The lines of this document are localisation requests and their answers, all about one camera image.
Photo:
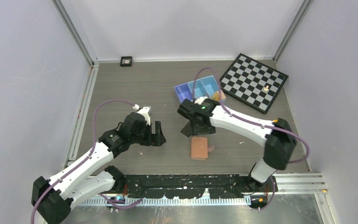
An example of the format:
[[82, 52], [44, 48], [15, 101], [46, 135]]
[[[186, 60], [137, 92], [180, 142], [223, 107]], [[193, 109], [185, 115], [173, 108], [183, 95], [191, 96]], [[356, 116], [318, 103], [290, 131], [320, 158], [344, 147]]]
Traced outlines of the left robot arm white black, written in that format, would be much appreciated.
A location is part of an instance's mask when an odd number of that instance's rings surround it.
[[60, 224], [81, 202], [106, 191], [121, 192], [126, 179], [114, 166], [106, 167], [90, 178], [132, 144], [159, 147], [166, 143], [161, 122], [151, 124], [149, 108], [131, 112], [114, 129], [104, 132], [92, 148], [63, 171], [34, 181], [31, 204], [33, 213], [39, 213], [49, 224]]

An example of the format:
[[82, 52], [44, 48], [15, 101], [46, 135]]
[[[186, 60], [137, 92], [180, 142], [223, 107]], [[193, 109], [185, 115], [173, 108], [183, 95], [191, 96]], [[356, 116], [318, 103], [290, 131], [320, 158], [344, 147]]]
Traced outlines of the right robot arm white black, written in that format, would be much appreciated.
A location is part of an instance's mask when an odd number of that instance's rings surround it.
[[286, 169], [297, 145], [286, 120], [254, 118], [207, 97], [195, 101], [185, 99], [177, 112], [188, 119], [181, 130], [187, 137], [214, 134], [217, 128], [222, 128], [253, 140], [264, 148], [263, 157], [248, 175], [247, 183], [252, 191], [260, 191], [275, 171]]

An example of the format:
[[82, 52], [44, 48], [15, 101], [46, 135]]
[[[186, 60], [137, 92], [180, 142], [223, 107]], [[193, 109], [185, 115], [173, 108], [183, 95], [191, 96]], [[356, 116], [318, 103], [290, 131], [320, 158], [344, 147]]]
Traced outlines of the brown leather card holder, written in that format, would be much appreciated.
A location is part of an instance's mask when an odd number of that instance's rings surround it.
[[192, 160], [206, 160], [208, 158], [208, 153], [214, 149], [215, 146], [208, 146], [208, 138], [192, 137], [190, 158]]

